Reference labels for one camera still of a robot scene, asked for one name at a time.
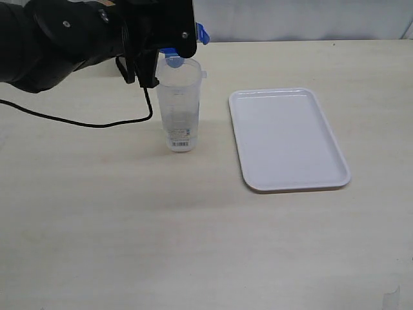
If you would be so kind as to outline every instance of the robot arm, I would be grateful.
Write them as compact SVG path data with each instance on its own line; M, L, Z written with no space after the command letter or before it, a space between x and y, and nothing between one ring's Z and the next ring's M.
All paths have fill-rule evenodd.
M0 82L38 93L73 71L117 58L127 83L153 88L161 48L184 58L196 53L192 0L0 3ZM126 66L120 62L125 58Z

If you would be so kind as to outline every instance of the table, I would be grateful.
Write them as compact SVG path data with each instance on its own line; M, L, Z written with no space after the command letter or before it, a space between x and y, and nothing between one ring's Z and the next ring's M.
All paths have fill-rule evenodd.
M154 119L84 129L0 107L0 309L413 307L413 41L200 46L199 145ZM352 171L340 191L259 195L228 111L246 88L307 87ZM144 116L112 61L0 97L80 121Z

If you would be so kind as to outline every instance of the black cable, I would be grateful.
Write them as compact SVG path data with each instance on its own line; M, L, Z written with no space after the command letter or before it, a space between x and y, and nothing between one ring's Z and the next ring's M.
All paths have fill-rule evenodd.
M149 115L147 117L139 118L139 119L130 119L130 120L125 120L125 121L116 121L114 123L108 123L108 124L88 124L88 123L81 123L79 121L72 121L70 119L59 118L57 116L51 116L51 115L29 110L27 108L21 107L20 105L16 105L15 103L12 103L12 102L9 102L3 99L0 99L0 103L3 105L8 105L9 107L15 108L17 110L20 110L21 112L24 112L24 113L27 113L33 116L37 116L39 118L50 119L52 121L60 121L61 123L67 123L67 124L71 124L75 126L88 127L88 128L109 128L109 127L115 127L115 126L126 125L126 124L141 123L143 121L148 121L152 118L152 116L154 115L154 111L150 103L148 89L144 88L143 91L145 92L146 103L149 109Z

